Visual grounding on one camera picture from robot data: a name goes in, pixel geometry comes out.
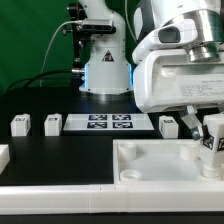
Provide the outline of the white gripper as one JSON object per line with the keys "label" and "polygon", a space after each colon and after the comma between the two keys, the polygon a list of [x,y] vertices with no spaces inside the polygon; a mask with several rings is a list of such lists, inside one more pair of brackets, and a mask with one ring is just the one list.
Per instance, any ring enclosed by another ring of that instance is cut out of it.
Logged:
{"label": "white gripper", "polygon": [[203,138],[197,108],[224,102],[224,53],[220,61],[191,63],[183,49],[148,54],[133,74],[136,106],[144,113],[175,111],[192,138]]}

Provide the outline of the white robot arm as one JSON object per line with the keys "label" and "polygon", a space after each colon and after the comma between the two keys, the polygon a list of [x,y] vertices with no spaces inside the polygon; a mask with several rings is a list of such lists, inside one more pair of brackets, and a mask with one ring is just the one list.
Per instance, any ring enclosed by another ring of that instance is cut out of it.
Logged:
{"label": "white robot arm", "polygon": [[134,92],[144,113],[178,110],[196,139],[211,135],[195,116],[224,103],[224,0],[141,0],[134,12],[137,46],[131,69],[125,58],[125,22],[105,0],[79,0],[94,36],[85,81],[95,96]]}

